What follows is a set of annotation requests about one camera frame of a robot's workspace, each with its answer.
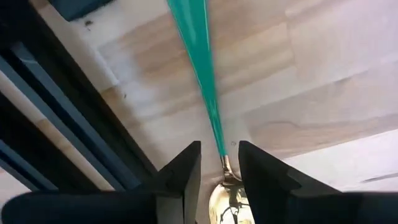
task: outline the light wood plank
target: light wood plank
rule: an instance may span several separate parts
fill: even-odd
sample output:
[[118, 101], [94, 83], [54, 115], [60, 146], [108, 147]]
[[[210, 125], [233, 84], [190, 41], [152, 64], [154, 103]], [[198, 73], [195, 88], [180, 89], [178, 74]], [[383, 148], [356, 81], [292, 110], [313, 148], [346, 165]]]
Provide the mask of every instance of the light wood plank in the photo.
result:
[[342, 191], [397, 191], [398, 131], [288, 158], [284, 162]]
[[292, 16], [289, 30], [296, 66], [303, 82], [344, 78], [397, 60], [397, 1], [321, 2], [315, 1], [316, 7], [304, 13], [287, 9]]
[[398, 128], [398, 63], [244, 115], [255, 144], [284, 158]]
[[71, 22], [73, 30], [96, 49], [168, 11], [163, 0], [117, 0]]
[[108, 181], [106, 181], [82, 154], [72, 146], [68, 139], [65, 138], [49, 120], [43, 119], [38, 122], [36, 126], [53, 142], [55, 147], [59, 148], [98, 188], [101, 190], [113, 190]]
[[[211, 1], [211, 36], [215, 49], [233, 44], [277, 24], [283, 17], [286, 2]], [[169, 69], [190, 67], [170, 14], [160, 16], [108, 42], [101, 46], [99, 51], [121, 81], [143, 78], [141, 73], [151, 78], [154, 72], [170, 75], [173, 70], [157, 71], [164, 66], [168, 66]]]

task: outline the wood grain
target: wood grain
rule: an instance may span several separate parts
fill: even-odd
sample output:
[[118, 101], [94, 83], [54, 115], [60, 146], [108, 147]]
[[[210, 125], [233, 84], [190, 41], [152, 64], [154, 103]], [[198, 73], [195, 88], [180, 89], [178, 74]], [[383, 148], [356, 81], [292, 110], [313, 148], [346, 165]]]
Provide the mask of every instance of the wood grain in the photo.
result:
[[244, 115], [255, 144], [279, 157], [398, 128], [398, 63], [388, 63]]
[[117, 0], [71, 22], [70, 25], [77, 36], [97, 49], [136, 27], [164, 15], [168, 10], [167, 1], [164, 0]]
[[[156, 50], [150, 50], [149, 53], [150, 57], [157, 55]], [[137, 77], [103, 92], [104, 99], [113, 111], [122, 121], [127, 120], [127, 127], [166, 118], [195, 105], [202, 106], [197, 82], [185, 52], [181, 57], [181, 60], [175, 61], [183, 65], [176, 66], [171, 61], [158, 68], [156, 72], [140, 73], [139, 77], [143, 80]], [[216, 50], [215, 57], [218, 91], [226, 97], [230, 97], [228, 94], [234, 93], [235, 90], [270, 77], [293, 64], [284, 23], [253, 35], [239, 44]], [[128, 121], [129, 118], [126, 117], [131, 117], [129, 111], [132, 110], [135, 119]]]
[[0, 183], [0, 211], [1, 207], [11, 198], [30, 192], [25, 185], [7, 172], [0, 173]]
[[88, 161], [70, 144], [55, 126], [37, 109], [32, 102], [0, 71], [0, 92], [4, 94], [29, 121], [34, 123], [56, 147], [58, 147], [85, 175], [99, 188], [104, 190], [112, 187], [88, 163]]

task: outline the spoon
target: spoon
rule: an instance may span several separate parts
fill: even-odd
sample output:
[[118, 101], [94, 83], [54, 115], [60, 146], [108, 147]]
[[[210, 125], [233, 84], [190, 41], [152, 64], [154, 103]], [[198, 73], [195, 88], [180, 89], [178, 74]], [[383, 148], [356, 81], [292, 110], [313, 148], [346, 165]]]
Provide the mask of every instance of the spoon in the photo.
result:
[[224, 179], [210, 196], [210, 222], [254, 223], [242, 180], [232, 172], [225, 149], [218, 112], [206, 0], [168, 0], [168, 4], [198, 80], [223, 166]]

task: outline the black frame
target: black frame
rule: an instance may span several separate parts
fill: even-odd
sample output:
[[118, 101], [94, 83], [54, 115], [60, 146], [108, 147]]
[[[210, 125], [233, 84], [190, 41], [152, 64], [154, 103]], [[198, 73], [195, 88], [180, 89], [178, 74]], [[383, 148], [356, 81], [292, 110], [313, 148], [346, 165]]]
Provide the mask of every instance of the black frame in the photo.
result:
[[0, 33], [0, 70], [115, 190], [157, 172], [28, 0], [0, 2]]
[[99, 191], [3, 94], [0, 166], [31, 190]]
[[2, 210], [8, 223], [194, 224], [200, 188], [200, 142], [191, 143], [151, 180], [127, 192], [34, 192]]

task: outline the wooden floor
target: wooden floor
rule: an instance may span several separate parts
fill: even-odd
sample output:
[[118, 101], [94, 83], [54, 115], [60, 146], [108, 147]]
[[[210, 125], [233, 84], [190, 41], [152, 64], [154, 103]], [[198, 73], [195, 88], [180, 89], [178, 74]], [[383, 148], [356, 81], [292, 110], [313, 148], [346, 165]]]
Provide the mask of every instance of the wooden floor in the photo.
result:
[[[398, 134], [392, 131], [398, 128], [398, 1], [209, 5], [220, 110], [235, 169], [238, 142], [248, 140], [340, 190], [398, 190]], [[221, 174], [219, 159], [165, 1], [117, 0], [71, 23], [49, 5], [39, 12], [158, 169], [202, 141], [206, 201]], [[53, 133], [45, 118], [31, 120]], [[109, 188], [63, 136], [50, 138]]]

